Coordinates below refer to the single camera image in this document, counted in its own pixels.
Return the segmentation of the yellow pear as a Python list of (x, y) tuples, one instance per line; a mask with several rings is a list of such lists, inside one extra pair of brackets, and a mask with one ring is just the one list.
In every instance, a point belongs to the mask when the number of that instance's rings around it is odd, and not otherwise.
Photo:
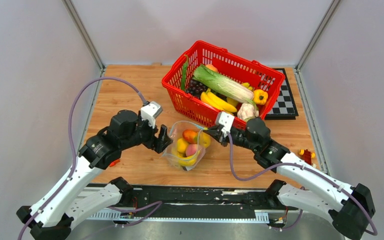
[(185, 151), (189, 143), (183, 138), (179, 138), (176, 142), (176, 151), (181, 154), (185, 155)]

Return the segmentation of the clear zip top bag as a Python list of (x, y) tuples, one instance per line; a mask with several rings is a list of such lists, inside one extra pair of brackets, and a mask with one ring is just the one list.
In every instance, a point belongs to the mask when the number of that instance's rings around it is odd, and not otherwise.
[(191, 171), (206, 154), (211, 138), (204, 132), (206, 128), (190, 121), (177, 121), (169, 131), (173, 140), (163, 157), (168, 163), (183, 171)]

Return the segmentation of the pink peach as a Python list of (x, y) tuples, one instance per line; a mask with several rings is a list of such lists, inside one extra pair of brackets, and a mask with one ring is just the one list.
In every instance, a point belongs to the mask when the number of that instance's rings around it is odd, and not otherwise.
[(201, 150), (201, 146), (198, 144), (189, 144), (185, 150), (186, 157), (192, 157)]

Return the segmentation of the small yellow banana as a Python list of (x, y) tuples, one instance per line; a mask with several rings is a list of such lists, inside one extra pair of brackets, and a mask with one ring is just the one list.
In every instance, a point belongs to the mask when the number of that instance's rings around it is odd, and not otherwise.
[(176, 150), (173, 151), (171, 154), (173, 155), (173, 162), (182, 167), (192, 167), (198, 161), (198, 156), (196, 154), (191, 156), (183, 156)]

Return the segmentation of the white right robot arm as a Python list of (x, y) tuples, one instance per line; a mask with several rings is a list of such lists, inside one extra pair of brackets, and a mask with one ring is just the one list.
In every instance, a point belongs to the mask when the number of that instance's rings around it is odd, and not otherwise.
[(203, 131), (224, 147), (252, 151), (254, 160), (264, 169), (257, 177), (273, 171), (301, 184), (303, 189), (274, 180), (265, 195), (270, 208), (284, 205), (307, 211), (327, 220), (350, 240), (360, 240), (365, 233), (378, 235), (372, 220), (376, 209), (370, 189), (362, 183), (353, 186), (337, 180), (306, 163), (276, 142), (261, 118), (250, 119), (245, 129), (240, 129), (233, 126), (228, 114), (221, 113), (216, 124)]

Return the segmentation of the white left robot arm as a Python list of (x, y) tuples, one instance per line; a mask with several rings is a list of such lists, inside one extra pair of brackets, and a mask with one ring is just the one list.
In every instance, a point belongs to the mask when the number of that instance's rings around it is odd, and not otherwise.
[(121, 110), (111, 118), (109, 126), (90, 137), (57, 184), (37, 203), (16, 212), (32, 237), (65, 240), (79, 223), (98, 211), (116, 204), (129, 206), (133, 187), (122, 177), (111, 180), (96, 193), (76, 198), (91, 180), (119, 160), (124, 150), (144, 145), (159, 154), (173, 142), (165, 125), (157, 128), (156, 119), (162, 111), (155, 102), (143, 106), (139, 113)]

